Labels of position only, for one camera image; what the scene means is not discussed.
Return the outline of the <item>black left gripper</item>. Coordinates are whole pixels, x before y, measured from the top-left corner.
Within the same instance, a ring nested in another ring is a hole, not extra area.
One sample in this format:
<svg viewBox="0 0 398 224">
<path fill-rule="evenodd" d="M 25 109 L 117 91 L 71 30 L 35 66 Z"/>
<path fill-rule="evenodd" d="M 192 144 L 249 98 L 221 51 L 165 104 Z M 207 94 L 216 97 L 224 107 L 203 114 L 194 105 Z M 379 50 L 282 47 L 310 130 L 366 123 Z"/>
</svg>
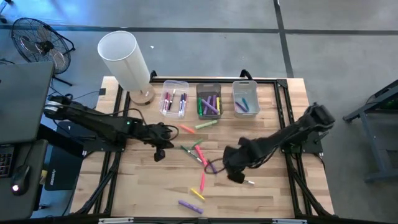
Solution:
<svg viewBox="0 0 398 224">
<path fill-rule="evenodd" d="M 147 143 L 155 147 L 154 160 L 161 161 L 165 157 L 164 149 L 174 148 L 174 144 L 169 141 L 170 129 L 164 123 L 149 124 L 147 128 Z"/>
</svg>

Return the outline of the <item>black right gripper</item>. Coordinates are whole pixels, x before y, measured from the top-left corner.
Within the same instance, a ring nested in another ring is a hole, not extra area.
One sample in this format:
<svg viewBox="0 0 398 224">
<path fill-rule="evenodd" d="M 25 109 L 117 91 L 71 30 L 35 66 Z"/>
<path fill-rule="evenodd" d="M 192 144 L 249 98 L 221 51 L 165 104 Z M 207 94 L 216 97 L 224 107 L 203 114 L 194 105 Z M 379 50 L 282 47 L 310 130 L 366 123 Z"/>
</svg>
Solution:
<svg viewBox="0 0 398 224">
<path fill-rule="evenodd" d="M 226 169 L 228 179 L 242 184 L 245 175 L 242 172 L 246 167 L 258 165 L 266 158 L 266 138 L 249 140 L 241 137 L 238 141 L 240 147 L 226 146 L 223 153 L 223 165 Z"/>
</svg>

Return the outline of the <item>blue pen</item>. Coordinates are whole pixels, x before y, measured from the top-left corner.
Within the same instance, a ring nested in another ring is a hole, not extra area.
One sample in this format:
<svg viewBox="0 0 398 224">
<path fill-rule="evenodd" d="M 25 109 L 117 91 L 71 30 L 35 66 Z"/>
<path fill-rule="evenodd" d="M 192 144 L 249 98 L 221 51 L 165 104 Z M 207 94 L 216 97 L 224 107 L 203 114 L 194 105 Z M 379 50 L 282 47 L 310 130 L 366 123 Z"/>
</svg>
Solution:
<svg viewBox="0 0 398 224">
<path fill-rule="evenodd" d="M 186 147 L 184 147 L 182 145 L 180 146 L 180 148 L 182 150 L 184 150 L 187 154 L 192 156 L 194 159 L 196 159 L 198 162 L 202 163 L 202 160 L 198 156 L 196 156 L 191 150 L 187 149 Z"/>
</svg>

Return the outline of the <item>small yellow highlighter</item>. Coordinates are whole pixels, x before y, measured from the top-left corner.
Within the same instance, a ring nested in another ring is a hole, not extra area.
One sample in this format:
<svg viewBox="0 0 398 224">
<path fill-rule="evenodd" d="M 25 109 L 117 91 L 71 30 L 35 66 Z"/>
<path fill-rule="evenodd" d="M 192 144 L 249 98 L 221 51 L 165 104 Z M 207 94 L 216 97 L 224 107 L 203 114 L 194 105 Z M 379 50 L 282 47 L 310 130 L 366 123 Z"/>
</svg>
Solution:
<svg viewBox="0 0 398 224">
<path fill-rule="evenodd" d="M 202 196 L 202 194 L 198 191 L 196 191 L 195 189 L 191 188 L 190 189 L 191 193 L 193 193 L 195 196 L 197 196 L 198 198 L 200 198 L 202 201 L 205 201 L 205 197 Z"/>
</svg>

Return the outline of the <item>light green highlighter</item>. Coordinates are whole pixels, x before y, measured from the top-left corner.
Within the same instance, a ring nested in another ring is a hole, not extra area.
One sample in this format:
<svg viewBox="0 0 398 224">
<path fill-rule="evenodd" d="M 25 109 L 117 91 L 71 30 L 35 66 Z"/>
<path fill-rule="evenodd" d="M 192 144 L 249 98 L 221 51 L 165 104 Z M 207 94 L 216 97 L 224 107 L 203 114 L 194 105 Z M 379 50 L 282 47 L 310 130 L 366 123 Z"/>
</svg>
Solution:
<svg viewBox="0 0 398 224">
<path fill-rule="evenodd" d="M 218 123 L 218 120 L 212 120 L 212 121 L 209 121 L 209 122 L 206 122 L 206 123 L 202 123 L 202 124 L 196 125 L 195 129 L 202 129 L 202 128 L 209 127 L 209 126 L 212 126 L 212 125 L 217 124 L 217 123 Z"/>
</svg>

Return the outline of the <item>clear plastic bin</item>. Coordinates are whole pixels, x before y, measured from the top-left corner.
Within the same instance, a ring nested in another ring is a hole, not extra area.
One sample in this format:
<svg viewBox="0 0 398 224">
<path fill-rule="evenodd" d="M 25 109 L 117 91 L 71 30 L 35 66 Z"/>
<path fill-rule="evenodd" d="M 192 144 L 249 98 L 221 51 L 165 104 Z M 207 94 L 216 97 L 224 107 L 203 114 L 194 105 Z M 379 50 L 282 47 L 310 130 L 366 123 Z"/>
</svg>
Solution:
<svg viewBox="0 0 398 224">
<path fill-rule="evenodd" d="M 161 107 L 162 107 L 162 100 L 164 99 L 165 93 L 169 92 L 172 94 L 173 89 L 176 89 L 175 92 L 175 98 L 174 102 L 172 103 L 172 107 L 170 111 L 167 111 L 166 114 L 161 112 Z M 188 91 L 189 91 L 189 84 L 187 82 L 183 81 L 176 81 L 176 80 L 166 80 L 164 81 L 161 96 L 160 96 L 160 101 L 159 101 L 159 111 L 162 115 L 166 117 L 171 117 L 171 118 L 183 118 L 184 116 L 178 116 L 178 110 L 180 106 L 180 96 L 183 93 L 187 93 L 187 101 L 188 101 Z"/>
</svg>

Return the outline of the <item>grey translucent plastic bin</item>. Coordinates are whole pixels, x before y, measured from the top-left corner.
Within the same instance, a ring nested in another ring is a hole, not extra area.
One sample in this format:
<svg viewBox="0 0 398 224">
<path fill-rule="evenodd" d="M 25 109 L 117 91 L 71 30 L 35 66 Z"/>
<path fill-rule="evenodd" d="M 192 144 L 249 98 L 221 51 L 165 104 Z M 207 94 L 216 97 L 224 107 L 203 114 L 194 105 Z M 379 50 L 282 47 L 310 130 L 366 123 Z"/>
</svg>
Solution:
<svg viewBox="0 0 398 224">
<path fill-rule="evenodd" d="M 213 95 L 220 98 L 220 110 L 221 114 L 218 115 L 214 113 L 212 110 L 208 109 L 207 115 L 200 116 L 198 114 L 198 100 L 197 100 L 197 114 L 200 120 L 212 120 L 212 119 L 220 119 L 223 114 L 223 106 L 221 100 L 221 85 L 219 83 L 200 83 L 196 87 L 196 97 L 207 100 L 208 96 L 212 96 L 211 105 L 213 102 Z M 205 104 L 202 103 L 202 111 L 205 109 Z"/>
</svg>

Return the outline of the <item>white plastic bin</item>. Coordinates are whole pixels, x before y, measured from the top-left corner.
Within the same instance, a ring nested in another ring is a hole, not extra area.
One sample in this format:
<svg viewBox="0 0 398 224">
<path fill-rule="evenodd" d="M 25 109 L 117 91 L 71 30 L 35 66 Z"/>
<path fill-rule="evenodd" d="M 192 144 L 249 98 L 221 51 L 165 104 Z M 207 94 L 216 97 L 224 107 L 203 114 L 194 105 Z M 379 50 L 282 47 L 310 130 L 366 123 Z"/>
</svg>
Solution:
<svg viewBox="0 0 398 224">
<path fill-rule="evenodd" d="M 233 97 L 233 105 L 234 105 L 234 115 L 237 118 L 252 118 L 257 116 L 257 114 L 261 111 L 261 107 L 259 105 L 259 98 L 257 95 L 257 83 L 255 81 L 235 81 L 232 84 L 232 97 Z M 242 98 L 245 98 L 249 111 L 244 113 L 240 108 L 235 105 L 235 102 L 242 104 Z"/>
</svg>

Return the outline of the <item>white shade lamp wooden base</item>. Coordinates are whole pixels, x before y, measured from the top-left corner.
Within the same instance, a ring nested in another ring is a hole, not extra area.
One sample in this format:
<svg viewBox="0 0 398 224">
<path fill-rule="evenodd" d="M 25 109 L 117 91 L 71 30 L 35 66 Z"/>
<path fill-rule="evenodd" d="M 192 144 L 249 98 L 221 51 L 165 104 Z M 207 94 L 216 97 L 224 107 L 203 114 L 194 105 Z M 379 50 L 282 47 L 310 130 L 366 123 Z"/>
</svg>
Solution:
<svg viewBox="0 0 398 224">
<path fill-rule="evenodd" d="M 97 51 L 134 104 L 153 102 L 155 90 L 150 84 L 150 72 L 132 33 L 119 30 L 106 34 L 98 42 Z"/>
</svg>

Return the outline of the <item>black computer case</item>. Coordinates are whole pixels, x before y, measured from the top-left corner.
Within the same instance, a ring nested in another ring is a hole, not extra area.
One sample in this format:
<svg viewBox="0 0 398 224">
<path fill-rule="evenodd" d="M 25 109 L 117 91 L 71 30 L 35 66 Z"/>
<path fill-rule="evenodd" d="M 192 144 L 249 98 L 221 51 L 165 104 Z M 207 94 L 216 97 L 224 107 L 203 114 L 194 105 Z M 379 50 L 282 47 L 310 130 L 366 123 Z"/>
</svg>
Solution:
<svg viewBox="0 0 398 224">
<path fill-rule="evenodd" d="M 44 188 L 47 191 L 72 190 L 83 159 L 69 154 L 59 147 L 52 147 L 47 166 Z"/>
</svg>

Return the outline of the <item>dark metal cart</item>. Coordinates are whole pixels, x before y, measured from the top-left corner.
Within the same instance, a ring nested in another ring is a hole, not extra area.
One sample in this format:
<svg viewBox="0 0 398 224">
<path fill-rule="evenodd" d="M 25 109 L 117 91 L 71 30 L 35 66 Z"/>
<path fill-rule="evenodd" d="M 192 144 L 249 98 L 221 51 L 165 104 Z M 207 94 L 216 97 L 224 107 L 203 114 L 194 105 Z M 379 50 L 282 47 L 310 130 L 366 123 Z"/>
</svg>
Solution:
<svg viewBox="0 0 398 224">
<path fill-rule="evenodd" d="M 371 95 L 363 106 L 343 116 L 343 121 L 346 123 L 351 123 L 352 120 L 359 118 L 366 137 L 369 139 L 378 171 L 365 177 L 365 182 L 388 180 L 398 177 L 398 168 L 393 168 L 388 150 L 381 147 L 381 142 L 378 141 L 376 133 L 370 126 L 368 114 L 372 113 L 398 115 L 398 79 Z"/>
</svg>

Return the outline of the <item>black computer mouse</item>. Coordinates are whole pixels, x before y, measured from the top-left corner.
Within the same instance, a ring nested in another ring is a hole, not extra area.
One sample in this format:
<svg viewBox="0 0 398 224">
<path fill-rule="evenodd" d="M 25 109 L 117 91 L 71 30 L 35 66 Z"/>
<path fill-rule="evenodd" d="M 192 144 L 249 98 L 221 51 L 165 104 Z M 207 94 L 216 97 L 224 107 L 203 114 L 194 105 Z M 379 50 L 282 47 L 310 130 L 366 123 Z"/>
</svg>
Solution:
<svg viewBox="0 0 398 224">
<path fill-rule="evenodd" d="M 30 166 L 27 164 L 17 167 L 11 178 L 11 192 L 16 195 L 24 195 L 29 189 Z"/>
</svg>

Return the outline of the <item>black floor fan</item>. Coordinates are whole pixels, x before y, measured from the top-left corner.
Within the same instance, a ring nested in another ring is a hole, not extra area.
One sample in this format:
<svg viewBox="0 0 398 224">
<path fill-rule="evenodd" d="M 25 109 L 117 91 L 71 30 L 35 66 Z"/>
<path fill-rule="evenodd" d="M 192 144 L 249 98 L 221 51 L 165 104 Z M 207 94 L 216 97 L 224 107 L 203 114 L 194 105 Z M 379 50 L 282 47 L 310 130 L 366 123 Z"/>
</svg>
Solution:
<svg viewBox="0 0 398 224">
<path fill-rule="evenodd" d="M 27 62 L 52 62 L 53 78 L 68 86 L 72 84 L 57 75 L 69 68 L 75 50 L 74 43 L 50 25 L 34 18 L 22 17 L 14 21 L 11 39 L 16 50 Z"/>
</svg>

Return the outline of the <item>black keyboard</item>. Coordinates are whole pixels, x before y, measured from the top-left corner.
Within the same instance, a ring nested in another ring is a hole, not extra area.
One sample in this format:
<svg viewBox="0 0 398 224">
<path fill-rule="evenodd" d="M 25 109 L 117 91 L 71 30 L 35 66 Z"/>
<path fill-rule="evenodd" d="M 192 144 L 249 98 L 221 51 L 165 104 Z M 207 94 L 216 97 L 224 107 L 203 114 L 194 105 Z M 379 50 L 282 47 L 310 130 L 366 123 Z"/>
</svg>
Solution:
<svg viewBox="0 0 398 224">
<path fill-rule="evenodd" d="M 0 147 L 0 178 L 7 178 L 11 175 L 14 150 L 15 148 L 12 145 Z"/>
</svg>

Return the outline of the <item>white metal bracket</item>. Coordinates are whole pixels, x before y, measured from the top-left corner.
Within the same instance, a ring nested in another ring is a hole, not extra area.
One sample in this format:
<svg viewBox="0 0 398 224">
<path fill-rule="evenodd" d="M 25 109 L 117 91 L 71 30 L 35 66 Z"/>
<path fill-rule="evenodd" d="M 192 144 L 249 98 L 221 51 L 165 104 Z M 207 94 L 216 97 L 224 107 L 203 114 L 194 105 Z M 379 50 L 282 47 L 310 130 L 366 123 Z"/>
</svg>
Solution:
<svg viewBox="0 0 398 224">
<path fill-rule="evenodd" d="M 98 224 L 129 224 L 134 223 L 133 217 L 100 218 Z"/>
<path fill-rule="evenodd" d="M 272 224 L 308 224 L 308 222 L 300 219 L 275 218 L 272 220 Z"/>
</svg>

